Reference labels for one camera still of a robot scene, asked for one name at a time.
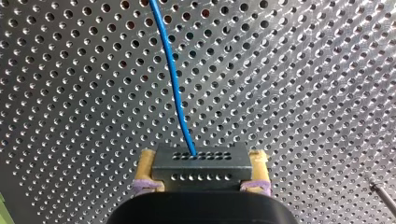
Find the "black metal block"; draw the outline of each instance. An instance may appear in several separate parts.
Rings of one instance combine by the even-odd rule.
[[[152,177],[169,191],[239,189],[251,178],[252,166],[244,144],[234,147],[198,147],[193,157],[186,147],[159,144]]]

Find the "blue cable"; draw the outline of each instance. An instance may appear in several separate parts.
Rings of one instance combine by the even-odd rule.
[[[195,146],[190,137],[190,133],[189,133],[189,129],[187,128],[186,121],[184,120],[183,108],[181,108],[181,99],[178,90],[176,67],[175,67],[172,49],[168,42],[168,34],[166,33],[166,27],[165,24],[163,23],[163,16],[161,15],[161,11],[157,5],[156,0],[149,0],[149,4],[154,14],[155,21],[157,22],[158,30],[160,31],[161,41],[163,42],[163,49],[165,50],[166,61],[168,61],[169,72],[171,74],[172,90],[175,97],[178,122],[180,123],[181,131],[183,132],[184,138],[186,139],[187,147],[189,147],[190,154],[192,156],[196,156],[197,153],[195,150]]]

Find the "metal rod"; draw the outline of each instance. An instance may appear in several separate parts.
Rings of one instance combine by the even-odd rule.
[[[396,217],[396,202],[393,201],[393,199],[387,194],[384,188],[378,185],[373,185],[372,191],[375,191],[375,193],[378,194],[382,202],[384,202],[390,212]]]

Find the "perforated metal sheet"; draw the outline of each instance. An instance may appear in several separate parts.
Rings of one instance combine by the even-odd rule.
[[[396,184],[394,1],[160,5],[197,145],[266,149],[274,196],[302,223],[394,220],[365,181]],[[183,144],[148,3],[0,0],[0,10],[11,213],[105,222],[131,197],[139,151]]]

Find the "purple pad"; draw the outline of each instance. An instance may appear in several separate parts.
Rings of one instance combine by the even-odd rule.
[[[247,188],[256,188],[259,187],[262,189],[260,194],[264,194],[267,196],[271,196],[271,182],[266,180],[250,180],[244,182],[241,185],[241,191],[247,191]]]
[[[152,180],[148,179],[135,179],[132,181],[132,194],[134,196],[154,192],[156,188],[160,187],[158,184]]]

